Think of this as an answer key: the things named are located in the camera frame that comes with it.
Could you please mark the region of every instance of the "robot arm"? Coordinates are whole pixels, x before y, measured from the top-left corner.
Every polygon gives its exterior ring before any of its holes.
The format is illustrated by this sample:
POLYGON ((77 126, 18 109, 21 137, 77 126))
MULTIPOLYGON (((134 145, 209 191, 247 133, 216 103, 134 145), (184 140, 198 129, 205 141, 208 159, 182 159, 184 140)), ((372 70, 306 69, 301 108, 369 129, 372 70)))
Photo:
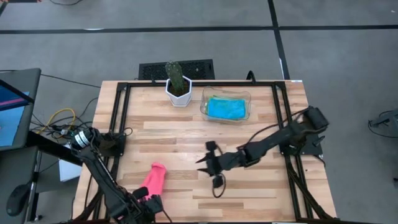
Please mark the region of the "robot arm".
POLYGON ((274 134, 261 141, 248 142, 238 147, 237 152, 221 153, 215 156, 218 148, 214 141, 206 142, 209 151, 206 156, 197 162, 205 162, 207 168, 199 169, 212 176, 218 176, 223 170, 235 167, 249 167, 257 164, 266 155, 267 151, 277 145, 285 145, 300 149, 305 144, 308 134, 319 134, 326 130, 329 122, 318 108, 308 107, 304 112, 304 122, 292 121, 286 127, 276 131, 274 134))
POLYGON ((102 190, 109 216, 120 224, 154 222, 155 214, 163 211, 160 196, 153 195, 145 200, 144 196, 148 195, 146 187, 129 193, 118 185, 98 153, 98 147, 102 144, 112 145, 94 128, 80 131, 71 143, 72 150, 84 162, 102 190))

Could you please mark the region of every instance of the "wooden tabletop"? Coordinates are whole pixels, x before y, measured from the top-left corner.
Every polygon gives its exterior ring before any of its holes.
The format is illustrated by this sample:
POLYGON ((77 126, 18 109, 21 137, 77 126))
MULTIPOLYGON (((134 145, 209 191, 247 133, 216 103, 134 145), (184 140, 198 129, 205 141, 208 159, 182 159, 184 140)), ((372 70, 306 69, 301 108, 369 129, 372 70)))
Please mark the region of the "wooden tabletop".
MULTIPOLYGON (((116 81, 103 82, 99 93, 93 127, 102 133, 108 132, 116 85, 116 81)), ((286 86, 292 113, 306 108, 308 102, 303 83, 286 81, 286 86)), ((117 182, 132 192, 142 184, 151 164, 159 162, 167 168, 162 200, 173 222, 294 221, 285 161, 278 147, 268 151, 261 162, 252 167, 223 172, 226 190, 221 198, 213 198, 211 178, 197 171, 197 168, 205 167, 205 163, 195 163, 205 155, 205 142, 214 140, 222 150, 234 152, 256 131, 277 122, 270 87, 221 88, 250 92, 251 114, 247 121, 240 124, 204 121, 199 110, 203 87, 193 87, 192 101, 186 108, 173 107, 164 87, 133 87, 126 120, 126 127, 131 127, 133 134, 127 137, 117 182)), ((284 111, 281 93, 279 99, 284 111)), ((122 106, 121 100, 118 121, 122 106)), ((268 129, 254 140, 277 130, 268 129)), ((327 213, 335 216, 323 164, 313 156, 302 156, 302 160, 309 191, 327 213)), ((83 166, 73 206, 74 217, 83 211, 89 178, 90 173, 83 166)), ((89 201, 96 189, 93 181, 89 201)), ((299 190, 297 192, 302 216, 305 217, 302 194, 299 190)), ((104 217, 104 206, 100 214, 104 217)), ((167 219, 158 214, 157 221, 167 222, 167 219)))

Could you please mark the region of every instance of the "computer mouse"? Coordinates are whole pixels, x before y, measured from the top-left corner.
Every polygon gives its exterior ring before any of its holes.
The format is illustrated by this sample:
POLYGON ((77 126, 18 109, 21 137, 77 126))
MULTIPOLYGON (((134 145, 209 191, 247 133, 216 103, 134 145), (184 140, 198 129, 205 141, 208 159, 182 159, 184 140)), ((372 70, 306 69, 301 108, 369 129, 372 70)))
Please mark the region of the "computer mouse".
POLYGON ((30 192, 30 183, 18 185, 10 194, 7 201, 7 214, 9 216, 17 216, 21 213, 30 192))

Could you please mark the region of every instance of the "white pot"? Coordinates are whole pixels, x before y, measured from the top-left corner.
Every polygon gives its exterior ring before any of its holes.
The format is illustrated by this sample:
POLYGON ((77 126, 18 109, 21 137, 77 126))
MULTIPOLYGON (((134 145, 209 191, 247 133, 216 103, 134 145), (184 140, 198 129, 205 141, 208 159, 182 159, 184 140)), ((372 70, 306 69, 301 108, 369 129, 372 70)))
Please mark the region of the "white pot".
POLYGON ((173 106, 176 107, 186 107, 189 102, 192 99, 192 80, 183 76, 183 78, 189 82, 189 91, 188 93, 182 95, 182 96, 174 96, 173 94, 171 94, 168 89, 169 89, 169 84, 171 83, 171 80, 168 79, 166 81, 166 93, 168 94, 170 101, 172 102, 173 106))

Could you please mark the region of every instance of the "pink object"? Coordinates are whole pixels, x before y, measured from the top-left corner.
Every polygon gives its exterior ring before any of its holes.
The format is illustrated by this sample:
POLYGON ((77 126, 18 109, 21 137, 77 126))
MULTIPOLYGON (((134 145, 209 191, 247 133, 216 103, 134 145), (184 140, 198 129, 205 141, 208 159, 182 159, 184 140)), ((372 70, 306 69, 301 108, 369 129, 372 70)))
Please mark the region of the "pink object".
POLYGON ((166 167, 158 162, 152 164, 148 176, 145 178, 144 183, 140 187, 147 187, 149 195, 146 198, 150 198, 152 195, 161 195, 163 192, 164 177, 166 174, 166 167))

